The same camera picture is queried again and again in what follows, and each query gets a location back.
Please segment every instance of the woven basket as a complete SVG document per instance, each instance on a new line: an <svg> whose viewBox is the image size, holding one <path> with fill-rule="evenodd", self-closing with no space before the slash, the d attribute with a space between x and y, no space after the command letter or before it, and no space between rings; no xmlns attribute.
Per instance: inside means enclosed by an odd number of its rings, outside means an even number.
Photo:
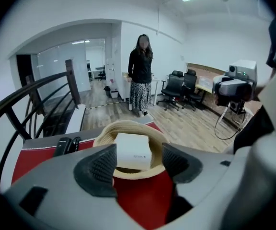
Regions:
<svg viewBox="0 0 276 230"><path fill-rule="evenodd" d="M161 132L147 125L139 124L134 121L113 122L106 126L102 133L94 140L93 147L114 143L118 133L148 136L149 147L152 152L152 164L151 168L147 171L117 168L114 172L115 177L128 180L138 180L153 177L165 170L161 162L161 149L162 143L169 142L169 140Z"/></svg>

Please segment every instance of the floor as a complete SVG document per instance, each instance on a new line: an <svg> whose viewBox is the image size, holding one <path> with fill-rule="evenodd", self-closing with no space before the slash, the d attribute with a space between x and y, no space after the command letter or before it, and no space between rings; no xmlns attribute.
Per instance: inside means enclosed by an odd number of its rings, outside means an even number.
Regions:
<svg viewBox="0 0 276 230"><path fill-rule="evenodd" d="M128 103L106 96L103 90L104 81L92 81L91 88L90 91L80 94L82 103L89 108L84 116L83 130L103 127L117 120L131 120L137 117L134 112L129 111ZM149 113L172 143L205 151L222 152L234 139L220 140L215 136L214 127L218 116L209 110L197 109L194 112L190 106L187 106L179 111L173 107L165 111L160 103L156 106L151 105ZM221 138L230 137L235 131L224 121L216 127L216 134Z"/></svg>

